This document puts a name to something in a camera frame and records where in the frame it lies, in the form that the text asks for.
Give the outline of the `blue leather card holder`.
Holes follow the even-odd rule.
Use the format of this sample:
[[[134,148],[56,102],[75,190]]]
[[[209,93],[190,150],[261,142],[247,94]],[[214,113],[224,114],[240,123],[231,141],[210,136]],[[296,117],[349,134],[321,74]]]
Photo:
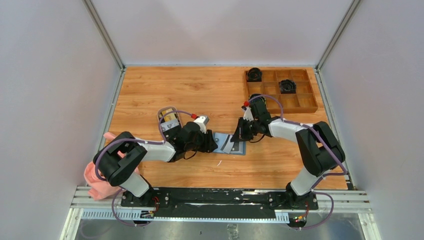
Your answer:
[[[217,148],[213,150],[213,153],[244,156],[246,154],[246,142],[232,142],[232,136],[232,134],[215,132],[213,139]]]

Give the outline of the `black VIP card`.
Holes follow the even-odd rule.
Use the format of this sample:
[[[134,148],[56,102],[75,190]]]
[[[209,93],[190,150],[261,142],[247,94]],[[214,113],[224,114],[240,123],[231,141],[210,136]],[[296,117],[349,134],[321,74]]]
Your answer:
[[[221,147],[221,151],[224,152],[225,154],[230,154],[231,151],[233,150],[233,146],[235,142],[232,140],[232,138],[233,138],[233,135],[228,134]]]

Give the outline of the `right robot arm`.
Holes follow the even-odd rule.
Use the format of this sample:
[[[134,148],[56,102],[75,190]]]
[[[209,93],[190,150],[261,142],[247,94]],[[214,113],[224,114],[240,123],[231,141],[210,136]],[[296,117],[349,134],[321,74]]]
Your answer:
[[[288,120],[283,115],[271,116],[266,100],[275,101],[276,98],[256,94],[243,104],[244,114],[238,119],[230,140],[234,143],[249,142],[261,134],[264,137],[281,138],[297,144],[303,168],[295,179],[287,184],[281,200],[275,200],[271,205],[278,207],[285,204],[292,209],[298,209],[324,178],[335,175],[335,168],[341,168],[341,176],[348,173],[343,164],[346,155],[326,122],[301,123]]]

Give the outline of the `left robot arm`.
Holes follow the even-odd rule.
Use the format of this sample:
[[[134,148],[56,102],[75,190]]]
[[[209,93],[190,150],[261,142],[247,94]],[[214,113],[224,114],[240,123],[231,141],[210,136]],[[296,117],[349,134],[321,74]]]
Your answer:
[[[194,121],[167,131],[164,142],[138,139],[124,131],[94,156],[94,170],[102,181],[130,192],[135,202],[146,207],[153,201],[153,187],[136,173],[141,162],[173,163],[186,152],[211,153],[217,148],[212,130],[202,131]]]

